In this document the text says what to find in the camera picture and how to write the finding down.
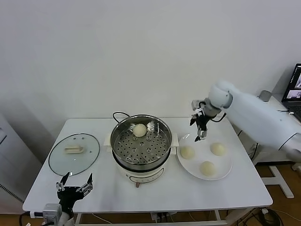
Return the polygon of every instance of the white wall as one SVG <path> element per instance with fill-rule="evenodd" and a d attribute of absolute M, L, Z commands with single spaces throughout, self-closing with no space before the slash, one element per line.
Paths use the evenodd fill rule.
<path fill-rule="evenodd" d="M 272 90 L 300 61 L 299 0 L 0 0 L 0 108 L 43 160 L 64 121 L 189 116 L 224 78 Z"/>

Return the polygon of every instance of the pot handle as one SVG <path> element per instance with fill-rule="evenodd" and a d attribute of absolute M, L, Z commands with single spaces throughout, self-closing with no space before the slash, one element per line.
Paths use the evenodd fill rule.
<path fill-rule="evenodd" d="M 171 141 L 171 154 L 177 154 L 177 147 L 179 146 L 178 134 L 172 133 L 172 141 Z"/>
<path fill-rule="evenodd" d="M 106 148 L 106 152 L 111 152 L 111 133 L 107 134 L 107 136 L 104 139 L 103 146 Z"/>

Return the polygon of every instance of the stainless steel steamer basket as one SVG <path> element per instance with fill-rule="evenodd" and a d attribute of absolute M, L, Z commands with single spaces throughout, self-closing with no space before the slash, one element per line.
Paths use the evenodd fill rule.
<path fill-rule="evenodd" d="M 136 137 L 133 128 L 144 124 L 146 135 Z M 133 172 L 148 172 L 160 167 L 169 157 L 172 134 L 161 119 L 139 114 L 118 123 L 111 133 L 111 147 L 116 162 Z"/>

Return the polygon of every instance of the laptop screen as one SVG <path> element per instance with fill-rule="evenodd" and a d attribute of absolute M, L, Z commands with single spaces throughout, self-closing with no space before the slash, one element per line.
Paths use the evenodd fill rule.
<path fill-rule="evenodd" d="M 301 64 L 297 64 L 282 101 L 301 101 Z"/>

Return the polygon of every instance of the metal rim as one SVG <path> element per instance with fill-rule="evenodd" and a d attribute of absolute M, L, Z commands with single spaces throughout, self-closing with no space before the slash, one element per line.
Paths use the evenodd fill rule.
<path fill-rule="evenodd" d="M 162 166 L 167 161 L 170 153 L 171 153 L 171 148 L 169 148 L 169 150 L 167 152 L 167 157 L 164 159 L 164 161 L 161 162 L 159 165 L 155 166 L 154 168 L 151 168 L 151 169 L 131 169 L 131 168 L 128 168 L 127 166 L 125 166 L 125 165 L 122 165 L 118 161 L 117 156 L 115 155 L 114 151 L 112 150 L 113 157 L 114 157 L 115 161 L 118 163 L 118 165 L 121 166 L 122 168 L 124 168 L 125 170 L 130 171 L 130 172 L 134 172 L 134 173 L 147 173 L 147 172 L 158 169 L 160 166 Z"/>
<path fill-rule="evenodd" d="M 96 137 L 94 137 L 93 135 L 88 134 L 88 133 L 75 133 L 75 134 L 72 134 L 72 135 L 70 135 L 70 136 L 68 136 L 68 137 L 65 137 L 63 140 L 61 140 L 60 142 L 58 142 L 58 143 L 51 149 L 50 154 L 49 154 L 49 157 L 48 157 L 48 166 L 50 167 L 51 171 L 54 172 L 56 175 L 64 176 L 64 175 L 61 175 L 61 174 L 56 173 L 56 172 L 51 168 L 51 166 L 50 166 L 50 156 L 51 156 L 53 150 L 54 150 L 61 142 L 63 142 L 65 139 L 68 139 L 68 138 L 70 138 L 70 137 L 72 137 L 72 136 L 74 136 L 74 135 L 88 135 L 88 136 L 93 137 L 93 138 L 97 141 L 97 144 L 98 144 L 98 154 L 97 154 L 96 158 L 94 159 L 94 161 L 91 163 L 90 166 L 92 166 L 92 165 L 94 164 L 94 162 L 96 161 L 96 159 L 97 159 L 98 156 L 99 156 L 99 153 L 100 153 L 100 145 L 99 145 L 99 142 L 98 142 L 98 140 L 96 139 Z M 86 171 L 87 169 L 90 168 L 90 166 L 89 166 L 88 168 L 86 168 L 86 169 L 84 169 L 84 170 L 82 170 L 82 171 L 76 173 L 76 174 L 72 174 L 72 176 L 77 175 L 77 174 L 79 174 L 79 173 L 81 173 L 81 172 Z"/>

